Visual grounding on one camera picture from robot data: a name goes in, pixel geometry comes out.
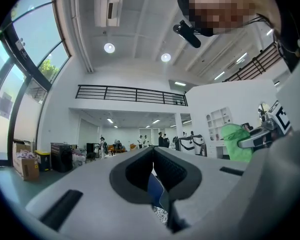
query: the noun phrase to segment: black railing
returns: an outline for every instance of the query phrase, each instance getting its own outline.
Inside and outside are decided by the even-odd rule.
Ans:
[[[75,98],[188,106],[186,96],[182,94],[110,85],[79,84]]]
[[[273,64],[281,59],[276,44],[273,42],[257,57],[254,57],[243,68],[240,68],[232,76],[223,82],[231,82],[238,80],[251,80],[267,71]]]

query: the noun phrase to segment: green cloth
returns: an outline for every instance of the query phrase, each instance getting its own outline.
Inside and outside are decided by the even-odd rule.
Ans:
[[[250,133],[238,124],[228,123],[221,128],[221,136],[229,153],[230,160],[249,162],[252,158],[252,148],[238,147],[238,141],[250,137]]]

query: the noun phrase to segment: black camera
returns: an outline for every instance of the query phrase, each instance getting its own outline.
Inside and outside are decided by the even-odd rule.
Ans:
[[[195,36],[195,29],[189,27],[184,20],[181,20],[180,24],[174,25],[173,31],[184,40],[187,40],[194,48],[199,48],[201,46],[200,40]]]

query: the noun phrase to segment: yellow bin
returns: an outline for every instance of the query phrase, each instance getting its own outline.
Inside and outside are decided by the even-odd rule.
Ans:
[[[39,164],[39,171],[46,172],[50,170],[50,152],[35,150],[35,155]]]

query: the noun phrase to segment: floor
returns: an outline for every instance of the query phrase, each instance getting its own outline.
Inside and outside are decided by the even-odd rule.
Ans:
[[[0,189],[7,199],[25,207],[40,191],[67,174],[51,170],[40,172],[36,180],[24,181],[14,167],[0,167]]]

